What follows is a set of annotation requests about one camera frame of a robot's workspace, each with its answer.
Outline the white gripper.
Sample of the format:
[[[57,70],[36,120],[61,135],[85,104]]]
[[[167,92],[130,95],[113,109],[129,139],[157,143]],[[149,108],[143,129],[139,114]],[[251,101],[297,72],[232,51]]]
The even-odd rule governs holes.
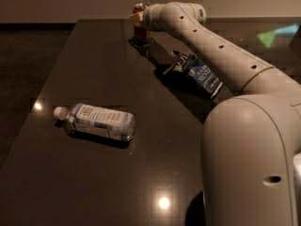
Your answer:
[[[130,16],[130,20],[134,26],[144,25],[150,31],[163,31],[164,19],[161,16],[164,4],[154,4],[146,7],[143,11],[138,11]]]

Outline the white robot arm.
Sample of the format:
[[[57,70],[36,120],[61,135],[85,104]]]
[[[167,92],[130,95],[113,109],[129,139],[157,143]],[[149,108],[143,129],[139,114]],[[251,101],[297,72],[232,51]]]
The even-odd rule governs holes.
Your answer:
[[[207,116],[201,142],[206,226],[300,226],[301,88],[204,26],[193,3],[134,7],[134,26],[185,43],[232,97]]]

